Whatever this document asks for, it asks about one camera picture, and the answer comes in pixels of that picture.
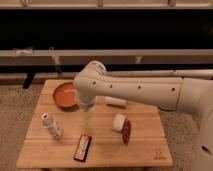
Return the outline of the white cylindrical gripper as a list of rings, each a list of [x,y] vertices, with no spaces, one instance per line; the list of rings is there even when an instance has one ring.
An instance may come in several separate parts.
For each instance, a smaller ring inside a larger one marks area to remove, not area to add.
[[[78,106],[85,110],[82,112],[83,116],[83,133],[88,135],[90,132],[90,121],[92,118],[92,111],[90,110],[96,103],[96,97],[86,97],[79,95],[77,98]]]

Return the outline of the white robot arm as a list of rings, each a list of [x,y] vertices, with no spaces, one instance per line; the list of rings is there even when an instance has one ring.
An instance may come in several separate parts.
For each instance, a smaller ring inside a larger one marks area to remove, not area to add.
[[[95,104],[97,96],[108,96],[198,115],[200,133],[191,171],[213,171],[213,80],[110,77],[102,62],[91,61],[73,83],[77,103],[84,110]]]

